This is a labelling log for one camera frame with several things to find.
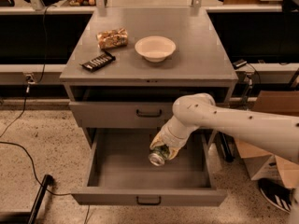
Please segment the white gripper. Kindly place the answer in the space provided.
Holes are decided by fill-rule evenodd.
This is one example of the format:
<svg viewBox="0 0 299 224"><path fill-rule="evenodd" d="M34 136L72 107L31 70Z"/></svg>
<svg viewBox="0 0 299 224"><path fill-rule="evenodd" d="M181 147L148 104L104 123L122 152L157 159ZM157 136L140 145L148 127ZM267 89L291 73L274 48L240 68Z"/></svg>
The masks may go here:
<svg viewBox="0 0 299 224"><path fill-rule="evenodd" d="M153 150L156 147L161 147L164 144L168 145L170 154L169 159L173 160L179 149L184 147L192 132L196 131L198 126L187 125L173 116L155 135L149 145L149 149Z"/></svg>

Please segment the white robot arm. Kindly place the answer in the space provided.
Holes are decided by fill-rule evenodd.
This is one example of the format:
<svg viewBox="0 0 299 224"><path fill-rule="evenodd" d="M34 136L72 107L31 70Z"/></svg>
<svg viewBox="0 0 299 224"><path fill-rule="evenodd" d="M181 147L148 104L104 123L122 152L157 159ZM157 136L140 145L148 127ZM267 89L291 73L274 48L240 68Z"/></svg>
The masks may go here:
<svg viewBox="0 0 299 224"><path fill-rule="evenodd" d="M149 146L168 146L171 158L177 156L192 132L204 127L299 163L298 117L217 107L207 93L179 97L172 112L172 118Z"/></svg>

